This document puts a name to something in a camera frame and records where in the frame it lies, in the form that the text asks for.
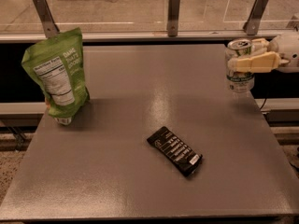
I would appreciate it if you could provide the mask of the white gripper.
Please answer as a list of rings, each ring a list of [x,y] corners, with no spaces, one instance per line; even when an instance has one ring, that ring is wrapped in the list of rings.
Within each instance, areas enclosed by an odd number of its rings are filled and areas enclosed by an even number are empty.
[[[269,73],[274,69],[282,73],[298,73],[299,34],[278,35],[270,43],[265,38],[253,39],[251,55],[253,57],[230,59],[228,68],[239,73]]]

